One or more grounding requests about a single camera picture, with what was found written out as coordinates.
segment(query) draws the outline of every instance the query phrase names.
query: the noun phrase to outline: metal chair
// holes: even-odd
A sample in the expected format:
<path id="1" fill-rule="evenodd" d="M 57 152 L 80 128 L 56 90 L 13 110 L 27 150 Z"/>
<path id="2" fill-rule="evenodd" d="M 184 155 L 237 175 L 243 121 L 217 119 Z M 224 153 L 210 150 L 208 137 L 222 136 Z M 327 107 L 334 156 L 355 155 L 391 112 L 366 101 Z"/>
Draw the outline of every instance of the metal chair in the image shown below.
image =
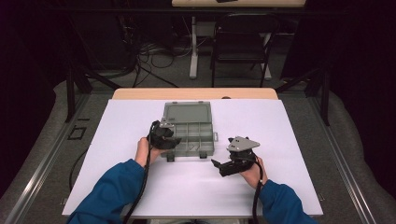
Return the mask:
<path id="1" fill-rule="evenodd" d="M 216 63 L 262 64 L 262 80 L 268 65 L 274 34 L 279 21 L 274 15 L 232 13 L 220 18 L 215 25 L 212 57 L 212 87 L 215 86 Z"/>

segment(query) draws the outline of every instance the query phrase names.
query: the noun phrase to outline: dark background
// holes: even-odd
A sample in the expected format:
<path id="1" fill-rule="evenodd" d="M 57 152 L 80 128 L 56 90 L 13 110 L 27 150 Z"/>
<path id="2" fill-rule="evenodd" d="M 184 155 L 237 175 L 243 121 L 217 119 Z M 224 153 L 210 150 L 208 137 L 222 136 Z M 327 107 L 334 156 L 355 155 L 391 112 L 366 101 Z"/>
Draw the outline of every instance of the dark background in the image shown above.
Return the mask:
<path id="1" fill-rule="evenodd" d="M 117 4 L 105 0 L 94 2 L 102 7 Z M 67 4 L 93 6 L 88 1 Z M 343 9 L 349 4 L 309 0 L 306 7 Z M 350 27 L 350 41 L 333 65 L 331 90 L 341 97 L 355 121 L 365 160 L 377 181 L 396 198 L 394 9 L 390 1 L 374 1 L 363 10 L 361 22 Z M 73 20 L 75 26 L 62 16 L 52 15 L 49 19 L 27 0 L 0 3 L 1 104 L 5 111 L 1 116 L 1 195 L 45 124 L 55 100 L 52 89 L 71 71 L 71 59 L 95 69 L 123 69 L 128 64 L 128 51 L 122 43 L 117 18 L 75 16 Z M 143 22 L 159 25 L 150 20 Z M 165 29 L 151 36 L 165 45 L 171 44 L 171 20 L 162 22 Z M 300 76 L 318 66 L 341 24 L 341 21 L 301 20 L 282 76 Z"/>

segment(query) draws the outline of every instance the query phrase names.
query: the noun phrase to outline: blue sleeve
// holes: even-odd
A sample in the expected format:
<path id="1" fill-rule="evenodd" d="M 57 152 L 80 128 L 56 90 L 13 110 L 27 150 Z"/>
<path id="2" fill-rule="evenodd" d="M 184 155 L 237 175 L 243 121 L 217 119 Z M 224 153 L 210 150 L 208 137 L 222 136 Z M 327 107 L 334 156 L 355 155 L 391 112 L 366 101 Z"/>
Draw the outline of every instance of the blue sleeve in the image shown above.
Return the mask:
<path id="1" fill-rule="evenodd" d="M 317 223 L 303 211 L 301 200 L 287 185 L 268 180 L 260 192 L 262 214 L 271 223 Z"/>
<path id="2" fill-rule="evenodd" d="M 136 200 L 143 178 L 144 169 L 133 160 L 113 166 L 98 180 L 67 223 L 121 223 L 122 208 Z"/>

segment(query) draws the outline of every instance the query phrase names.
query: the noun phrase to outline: white paper sheet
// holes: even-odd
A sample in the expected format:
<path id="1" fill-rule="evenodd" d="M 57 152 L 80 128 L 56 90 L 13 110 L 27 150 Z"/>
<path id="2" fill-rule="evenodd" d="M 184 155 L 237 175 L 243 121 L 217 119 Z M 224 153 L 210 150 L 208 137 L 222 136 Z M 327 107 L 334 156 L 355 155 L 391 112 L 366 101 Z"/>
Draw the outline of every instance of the white paper sheet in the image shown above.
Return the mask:
<path id="1" fill-rule="evenodd" d="M 177 100 L 110 100 L 64 208 L 70 215 L 102 174 L 134 158 L 137 141 L 161 119 L 164 104 Z M 159 158 L 150 166 L 148 183 L 133 217 L 251 217 L 254 190 L 240 175 L 221 177 L 210 161 L 228 161 L 228 138 L 259 142 L 268 177 L 292 187 L 311 216 L 322 215 L 317 194 L 281 101 L 210 100 L 213 129 L 219 135 L 213 157 Z M 259 203 L 258 214 L 261 214 Z"/>

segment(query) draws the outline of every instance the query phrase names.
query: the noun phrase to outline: gray carpet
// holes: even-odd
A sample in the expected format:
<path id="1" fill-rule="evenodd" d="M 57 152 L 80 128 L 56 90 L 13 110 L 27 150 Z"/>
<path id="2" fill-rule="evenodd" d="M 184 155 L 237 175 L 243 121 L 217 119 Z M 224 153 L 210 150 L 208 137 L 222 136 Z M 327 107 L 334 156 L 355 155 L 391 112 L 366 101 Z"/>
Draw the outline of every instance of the gray carpet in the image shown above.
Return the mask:
<path id="1" fill-rule="evenodd" d="M 270 61 L 273 79 L 265 82 L 264 87 L 275 88 L 283 83 L 279 79 L 279 74 L 283 67 L 289 43 L 290 40 L 283 37 L 276 40 Z M 189 79 L 188 76 L 190 71 L 189 57 L 175 58 L 173 63 L 167 68 L 159 69 L 151 66 L 150 69 L 155 74 L 174 82 L 179 87 L 210 87 L 209 59 L 205 52 L 201 53 L 198 78 L 195 80 Z M 163 64 L 170 62 L 166 61 L 168 58 L 164 56 L 157 55 L 154 57 L 159 57 L 156 58 L 156 60 L 159 60 L 156 62 Z M 246 71 L 251 73 L 249 77 L 253 79 L 241 82 L 241 77 L 225 78 L 219 80 L 220 86 L 245 87 L 258 86 L 260 83 L 257 80 L 257 74 L 260 72 L 258 70 L 252 72 L 245 68 L 237 70 L 228 67 L 228 69 L 230 72 L 237 71 L 239 75 Z M 142 80 L 144 76 L 145 74 L 142 74 L 138 80 Z M 134 78 L 135 74 L 130 74 L 113 80 L 122 86 L 128 87 L 132 86 Z M 91 95 L 84 96 L 77 91 L 79 98 L 87 101 L 74 122 L 69 124 L 72 128 L 75 128 L 75 131 L 72 134 L 71 132 L 64 134 L 65 138 L 59 147 L 57 158 L 54 158 L 54 163 L 48 175 L 45 176 L 45 181 L 40 191 L 37 195 L 34 195 L 33 202 L 28 204 L 26 213 L 22 214 L 22 223 L 65 222 L 66 218 L 61 216 L 63 210 L 61 201 L 63 198 L 67 198 L 69 194 L 68 176 L 70 169 L 78 156 L 89 146 L 106 107 L 106 102 L 112 95 L 112 90 L 98 81 L 92 80 L 92 85 L 94 86 L 94 91 Z M 160 81 L 158 78 L 148 76 L 138 87 L 170 87 L 170 85 Z M 290 92 L 279 94 L 279 98 L 283 101 L 290 117 L 292 128 L 296 134 L 314 187 L 324 199 L 320 202 L 324 216 L 316 217 L 316 220 L 319 223 L 362 223 L 358 210 L 351 200 L 348 188 L 334 160 L 332 144 L 325 133 L 326 130 L 321 125 L 321 120 L 317 117 L 317 109 L 315 104 L 312 103 L 315 102 L 315 99 L 305 98 L 301 92 L 303 88 L 304 83 L 301 83 L 291 89 Z M 1 223 L 6 222 L 8 215 L 21 197 L 35 170 L 53 148 L 54 143 L 57 141 L 57 136 L 64 126 L 66 118 L 64 83 L 55 88 L 55 91 L 57 92 L 57 103 L 53 108 L 48 123 L 37 139 L 35 147 L 21 168 L 20 173 L 0 200 Z M 365 196 L 364 199 L 368 203 L 376 223 L 395 223 L 396 202 L 376 184 L 370 169 L 362 159 L 361 141 L 353 121 L 345 111 L 342 102 L 333 94 L 330 98 L 329 112 L 330 130 L 340 146 L 353 176 L 361 187 L 361 192 Z M 74 139 L 78 138 L 83 129 L 85 129 L 83 137 L 79 140 Z M 83 159 L 76 166 L 73 180 L 77 178 L 82 161 Z"/>

